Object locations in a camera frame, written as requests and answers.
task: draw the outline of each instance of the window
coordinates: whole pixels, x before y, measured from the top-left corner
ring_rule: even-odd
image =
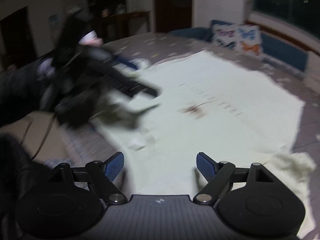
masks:
[[[254,10],[296,25],[320,39],[320,0],[254,0]]]

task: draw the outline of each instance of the printed pillow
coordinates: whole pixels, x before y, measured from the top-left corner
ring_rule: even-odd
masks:
[[[236,50],[252,57],[263,59],[260,28],[257,25],[239,25],[236,31]]]
[[[259,26],[215,24],[213,44],[263,59]]]
[[[235,49],[237,46],[236,31],[238,25],[219,25],[215,24],[213,44],[228,49]]]

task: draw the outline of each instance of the white wall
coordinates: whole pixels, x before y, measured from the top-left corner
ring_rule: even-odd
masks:
[[[155,31],[155,10],[154,0],[127,0],[127,11],[150,11],[151,31]],[[147,31],[147,25],[144,19],[134,19],[130,22],[130,33],[141,34]]]
[[[57,14],[62,24],[64,6],[72,3],[81,3],[87,9],[86,0],[0,0],[0,19],[28,6],[31,33],[39,57],[54,47],[48,24],[49,16]]]
[[[193,0],[193,26],[209,26],[213,19],[243,23],[245,0]]]

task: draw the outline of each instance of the doorway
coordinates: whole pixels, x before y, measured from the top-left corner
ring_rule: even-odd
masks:
[[[3,42],[9,64],[18,68],[37,59],[28,21],[28,8],[24,7],[0,21]]]
[[[192,0],[155,0],[156,31],[191,28]]]

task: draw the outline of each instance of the white blanket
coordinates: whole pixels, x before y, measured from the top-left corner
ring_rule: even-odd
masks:
[[[291,152],[304,102],[263,73],[203,51],[148,68],[140,79],[161,87],[161,96],[129,101],[113,94],[132,110],[159,104],[141,117],[139,128],[97,125],[124,152],[135,194],[193,198],[198,152],[237,167]]]
[[[307,153],[282,153],[271,155],[264,166],[303,202],[306,216],[298,232],[302,239],[316,227],[309,198],[309,174],[316,169],[315,162]]]

